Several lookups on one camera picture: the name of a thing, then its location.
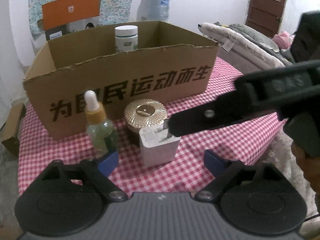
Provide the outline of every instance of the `checkered tablecloth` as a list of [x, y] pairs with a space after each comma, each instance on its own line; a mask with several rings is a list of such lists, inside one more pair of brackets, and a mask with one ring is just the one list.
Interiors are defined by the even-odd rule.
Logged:
[[[233, 80], [240, 75], [231, 65], [217, 58], [207, 90], [202, 94], [167, 104], [168, 114], [214, 100], [217, 95], [232, 90]], [[109, 179], [129, 195], [134, 191], [195, 192], [213, 179], [203, 165], [205, 149], [213, 149], [227, 159], [254, 164], [266, 150], [280, 125], [276, 114], [270, 114], [242, 124], [183, 136], [174, 161], [145, 169], [139, 149], [130, 144], [127, 138], [124, 120], [117, 120], [115, 126], [119, 133], [119, 166]], [[19, 193], [22, 194], [54, 159], [61, 159], [65, 164], [74, 164], [95, 156], [90, 139], [85, 133], [59, 141], [52, 140], [29, 105], [20, 140]]]

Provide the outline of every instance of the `wooden door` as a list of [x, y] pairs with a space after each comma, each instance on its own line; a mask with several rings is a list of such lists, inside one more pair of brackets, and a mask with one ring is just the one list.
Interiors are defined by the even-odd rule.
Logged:
[[278, 34], [285, 0], [250, 0], [246, 25], [273, 38]]

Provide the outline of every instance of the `table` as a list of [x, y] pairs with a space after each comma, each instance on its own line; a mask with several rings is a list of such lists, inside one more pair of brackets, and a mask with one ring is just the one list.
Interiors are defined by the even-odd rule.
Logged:
[[[167, 104], [168, 114], [209, 102], [219, 94], [233, 90], [233, 80], [241, 75], [227, 62], [217, 58], [206, 91]], [[139, 149], [130, 144], [127, 138], [124, 120], [117, 120], [114, 124], [119, 133], [119, 166], [109, 179], [129, 195], [134, 191], [198, 191], [213, 179], [203, 165], [205, 149], [212, 149], [224, 158], [238, 159], [252, 165], [264, 153], [281, 126], [276, 114], [270, 114], [214, 131], [183, 136], [174, 161], [145, 169]], [[85, 133], [54, 141], [29, 105], [20, 140], [19, 194], [54, 159], [75, 164], [95, 156]]]

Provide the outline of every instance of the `hand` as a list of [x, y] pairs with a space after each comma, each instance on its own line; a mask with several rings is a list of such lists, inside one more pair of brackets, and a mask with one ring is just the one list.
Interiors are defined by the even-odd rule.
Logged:
[[297, 165], [303, 171], [304, 178], [310, 182], [311, 188], [320, 194], [320, 157], [311, 158], [294, 142], [291, 145], [291, 151], [296, 157]]

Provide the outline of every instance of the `white dropper bulb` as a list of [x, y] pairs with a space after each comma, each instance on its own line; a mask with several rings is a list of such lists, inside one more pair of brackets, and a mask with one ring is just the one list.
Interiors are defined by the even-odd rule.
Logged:
[[84, 101], [87, 105], [87, 111], [93, 112], [99, 109], [99, 103], [97, 100], [97, 95], [94, 91], [88, 90], [84, 93]]

